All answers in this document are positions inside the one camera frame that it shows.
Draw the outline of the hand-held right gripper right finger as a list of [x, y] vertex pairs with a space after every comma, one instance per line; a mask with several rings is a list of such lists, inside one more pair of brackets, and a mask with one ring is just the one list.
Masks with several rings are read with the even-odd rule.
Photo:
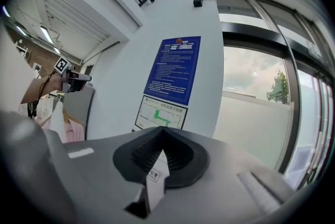
[[251, 223], [293, 196], [280, 173], [243, 149], [185, 130], [176, 133], [202, 145], [209, 166], [193, 185], [166, 190], [147, 223]]

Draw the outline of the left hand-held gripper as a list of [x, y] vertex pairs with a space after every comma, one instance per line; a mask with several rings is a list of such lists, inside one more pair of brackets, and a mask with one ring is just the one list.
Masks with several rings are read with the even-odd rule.
[[90, 75], [75, 73], [70, 62], [64, 57], [58, 59], [54, 69], [61, 77], [61, 93], [81, 91], [86, 82], [90, 82], [92, 79]]

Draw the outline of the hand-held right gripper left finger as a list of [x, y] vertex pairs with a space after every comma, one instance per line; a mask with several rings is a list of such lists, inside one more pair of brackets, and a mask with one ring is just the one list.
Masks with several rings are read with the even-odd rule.
[[147, 223], [163, 199], [163, 128], [65, 144], [82, 223]]

